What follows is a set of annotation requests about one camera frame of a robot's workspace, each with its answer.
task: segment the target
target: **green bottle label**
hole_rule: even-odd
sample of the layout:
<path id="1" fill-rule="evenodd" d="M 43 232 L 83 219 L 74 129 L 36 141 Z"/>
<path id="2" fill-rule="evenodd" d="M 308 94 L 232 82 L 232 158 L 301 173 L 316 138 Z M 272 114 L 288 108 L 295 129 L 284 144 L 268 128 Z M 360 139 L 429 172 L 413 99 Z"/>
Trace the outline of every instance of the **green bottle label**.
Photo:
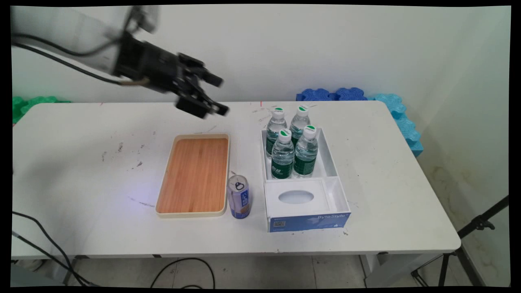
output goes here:
<path id="1" fill-rule="evenodd" d="M 300 175 L 309 175 L 313 172 L 316 160 L 317 158 L 314 158 L 311 161 L 304 161 L 295 156 L 295 163 L 293 168 L 295 169 L 295 172 L 299 173 Z"/>
<path id="2" fill-rule="evenodd" d="M 271 174 L 277 179 L 286 179 L 290 177 L 292 167 L 293 163 L 288 165 L 279 165 L 271 160 Z"/>
<path id="3" fill-rule="evenodd" d="M 293 146 L 296 148 L 296 143 L 299 141 L 298 138 L 291 137 L 291 142 L 293 142 Z"/>
<path id="4" fill-rule="evenodd" d="M 271 141 L 268 138 L 266 138 L 266 152 L 271 155 L 271 150 L 273 150 L 273 145 L 275 144 L 276 140 Z"/>

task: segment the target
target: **can lid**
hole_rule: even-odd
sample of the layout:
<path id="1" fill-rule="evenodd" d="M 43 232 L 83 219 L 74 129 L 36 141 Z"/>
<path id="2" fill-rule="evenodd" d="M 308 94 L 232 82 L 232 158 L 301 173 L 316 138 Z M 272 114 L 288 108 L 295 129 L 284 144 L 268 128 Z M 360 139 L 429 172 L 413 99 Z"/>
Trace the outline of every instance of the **can lid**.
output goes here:
<path id="1" fill-rule="evenodd" d="M 291 140 L 291 130 L 284 128 L 279 132 L 279 140 L 281 142 L 288 142 Z"/>
<path id="2" fill-rule="evenodd" d="M 300 117 L 306 117 L 309 114 L 309 107 L 307 105 L 299 105 L 296 109 L 296 114 Z"/>
<path id="3" fill-rule="evenodd" d="M 315 126 L 308 125 L 304 127 L 304 132 L 302 135 L 307 139 L 313 139 L 317 135 L 317 130 L 315 129 Z"/>
<path id="4" fill-rule="evenodd" d="M 247 184 L 248 181 L 241 175 L 233 175 L 228 179 L 228 188 L 233 192 L 244 190 Z"/>
<path id="5" fill-rule="evenodd" d="M 284 118 L 284 109 L 282 108 L 275 108 L 273 110 L 273 114 L 272 114 L 273 118 L 275 119 L 281 119 L 281 118 Z"/>

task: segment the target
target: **tray rim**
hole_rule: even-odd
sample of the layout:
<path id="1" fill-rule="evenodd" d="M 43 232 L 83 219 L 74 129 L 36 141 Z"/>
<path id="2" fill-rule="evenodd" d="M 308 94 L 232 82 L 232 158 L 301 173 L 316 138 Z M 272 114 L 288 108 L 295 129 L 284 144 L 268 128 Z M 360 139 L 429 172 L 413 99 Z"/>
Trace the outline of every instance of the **tray rim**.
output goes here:
<path id="1" fill-rule="evenodd" d="M 168 166 L 170 165 L 170 160 L 172 159 L 172 155 L 173 155 L 173 152 L 176 148 L 176 144 L 178 141 L 180 140 L 183 140 L 183 139 L 208 139 L 208 138 L 214 138 L 214 139 L 218 139 L 218 138 L 226 138 L 226 140 L 228 141 L 228 147 L 227 147 L 227 155 L 226 155 L 226 173 L 225 173 L 225 176 L 226 176 L 226 182 L 228 181 L 228 172 L 229 172 L 229 167 L 230 167 L 230 135 L 226 132 L 222 132 L 222 133 L 194 133 L 194 134 L 190 134 L 190 135 L 178 135 L 176 136 L 174 139 L 173 139 L 173 143 L 172 143 L 172 148 L 170 149 L 170 154 L 168 155 L 168 162 L 165 166 L 165 173 L 163 175 L 163 181 L 161 183 L 161 188 L 159 189 L 159 194 L 157 196 L 157 201 L 156 201 L 156 207 L 155 207 L 155 212 L 156 214 L 159 216 L 159 217 L 162 217 L 162 218 L 182 218 L 182 217 L 215 217 L 215 216 L 221 216 L 225 213 L 226 211 L 226 203 L 228 202 L 228 199 L 227 199 L 227 196 L 226 196 L 226 184 L 224 186 L 224 194 L 225 194 L 225 197 L 224 197 L 224 201 L 223 201 L 223 206 L 222 206 L 222 209 L 220 211 L 216 211 L 216 212 L 193 212 L 193 213 L 160 213 L 157 211 L 157 206 L 158 206 L 158 203 L 159 203 L 159 198 L 161 196 L 161 191 L 163 189 L 163 184 L 165 183 L 165 180 L 167 178 L 167 170 L 168 170 Z"/>

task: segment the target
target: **bottle cap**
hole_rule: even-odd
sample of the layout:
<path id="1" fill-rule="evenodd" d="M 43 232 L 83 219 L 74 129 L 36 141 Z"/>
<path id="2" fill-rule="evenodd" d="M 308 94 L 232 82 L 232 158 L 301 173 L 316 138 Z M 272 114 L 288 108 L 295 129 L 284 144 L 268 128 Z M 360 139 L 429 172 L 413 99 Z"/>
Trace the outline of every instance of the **bottle cap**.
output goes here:
<path id="1" fill-rule="evenodd" d="M 296 109 L 296 114 L 300 117 L 306 117 L 309 114 L 309 107 L 306 105 L 300 105 Z"/>
<path id="2" fill-rule="evenodd" d="M 284 109 L 282 109 L 282 108 L 275 108 L 273 110 L 272 116 L 275 119 L 282 119 L 282 118 L 284 118 Z"/>
<path id="3" fill-rule="evenodd" d="M 315 126 L 308 125 L 304 127 L 304 132 L 302 135 L 307 139 L 313 139 L 317 135 L 317 130 L 315 129 Z"/>
<path id="4" fill-rule="evenodd" d="M 279 132 L 279 140 L 281 142 L 288 142 L 291 140 L 291 130 L 284 128 Z"/>

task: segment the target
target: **light blue foam block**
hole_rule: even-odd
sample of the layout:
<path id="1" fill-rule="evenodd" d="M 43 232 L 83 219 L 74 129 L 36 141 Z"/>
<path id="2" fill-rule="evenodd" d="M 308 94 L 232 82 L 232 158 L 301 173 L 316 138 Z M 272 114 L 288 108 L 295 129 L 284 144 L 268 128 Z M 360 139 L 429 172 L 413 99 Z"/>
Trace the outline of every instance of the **light blue foam block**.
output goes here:
<path id="1" fill-rule="evenodd" d="M 374 97 L 368 98 L 369 101 L 381 101 L 387 106 L 391 112 L 394 121 L 402 132 L 405 141 L 411 148 L 415 157 L 418 157 L 423 152 L 423 146 L 420 143 L 420 133 L 416 131 L 414 122 L 407 118 L 405 105 L 402 104 L 402 98 L 395 94 L 377 94 Z"/>
<path id="2" fill-rule="evenodd" d="M 384 102 L 394 119 L 399 119 L 407 110 L 402 104 L 402 98 L 395 94 L 377 94 L 372 100 Z"/>

